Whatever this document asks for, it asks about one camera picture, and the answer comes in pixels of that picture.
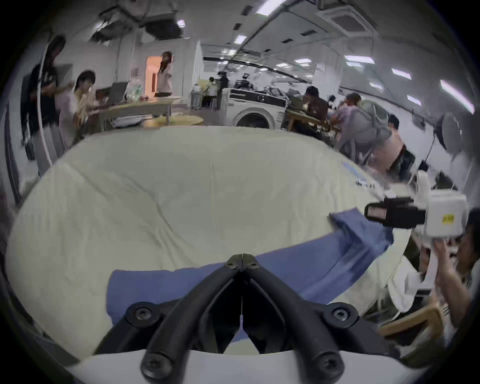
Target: washing machine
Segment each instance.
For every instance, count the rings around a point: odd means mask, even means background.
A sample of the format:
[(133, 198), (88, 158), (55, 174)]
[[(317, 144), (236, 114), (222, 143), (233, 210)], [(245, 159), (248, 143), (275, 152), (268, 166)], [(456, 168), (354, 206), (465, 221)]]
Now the washing machine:
[(284, 97), (235, 88), (222, 93), (221, 113), (227, 126), (280, 129), (286, 108)]

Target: desk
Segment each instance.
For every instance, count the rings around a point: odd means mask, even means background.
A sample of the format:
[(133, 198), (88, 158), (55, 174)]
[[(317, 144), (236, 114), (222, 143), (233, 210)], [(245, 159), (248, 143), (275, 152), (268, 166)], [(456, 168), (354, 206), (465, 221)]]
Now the desk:
[(115, 119), (117, 117), (136, 115), (160, 115), (161, 113), (165, 113), (167, 118), (167, 125), (169, 125), (172, 103), (178, 99), (180, 99), (179, 96), (154, 97), (153, 99), (147, 101), (121, 104), (104, 110), (100, 110), (98, 112), (98, 123), (100, 125), (100, 131), (107, 131), (108, 129), (105, 127), (105, 125), (112, 119)]
[(290, 119), (288, 122), (288, 131), (291, 131), (293, 128), (293, 123), (295, 120), (303, 121), (304, 123), (312, 123), (315, 125), (322, 125), (323, 121), (320, 121), (316, 119), (315, 117), (309, 116), (306, 113), (299, 112), (299, 111), (293, 111), (290, 109), (287, 109), (287, 118)]

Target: pink shirt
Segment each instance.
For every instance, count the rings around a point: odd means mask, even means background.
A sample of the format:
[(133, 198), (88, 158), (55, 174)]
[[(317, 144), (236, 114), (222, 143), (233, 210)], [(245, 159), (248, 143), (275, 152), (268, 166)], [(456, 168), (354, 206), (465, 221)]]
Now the pink shirt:
[(403, 140), (398, 130), (390, 128), (392, 136), (384, 143), (383, 146), (374, 150), (371, 160), (371, 167), (379, 172), (387, 172), (396, 160), (403, 147)]

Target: yellow label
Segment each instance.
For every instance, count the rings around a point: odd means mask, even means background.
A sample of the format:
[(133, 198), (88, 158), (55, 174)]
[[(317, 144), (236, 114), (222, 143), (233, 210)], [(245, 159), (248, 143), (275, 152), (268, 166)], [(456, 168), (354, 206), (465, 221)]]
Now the yellow label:
[(453, 224), (454, 220), (455, 220), (455, 215), (444, 215), (442, 224)]

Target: white pole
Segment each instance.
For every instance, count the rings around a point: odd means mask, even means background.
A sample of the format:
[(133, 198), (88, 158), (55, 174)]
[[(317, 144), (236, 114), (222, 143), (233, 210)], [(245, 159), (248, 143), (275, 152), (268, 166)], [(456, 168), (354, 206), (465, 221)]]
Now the white pole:
[(45, 142), (45, 136), (43, 134), (43, 124), (42, 124), (42, 108), (40, 107), (40, 96), (42, 93), (42, 77), (43, 77), (43, 64), (45, 62), (45, 56), (47, 55), (48, 45), (50, 40), (47, 41), (47, 46), (43, 51), (42, 61), (40, 62), (40, 70), (38, 71), (38, 82), (36, 88), (36, 114), (38, 118), (38, 128), (40, 130), (40, 138), (42, 140), (43, 149), (47, 155), (47, 161), (52, 166), (52, 160), (50, 159), (50, 154), (48, 153), (47, 143)]

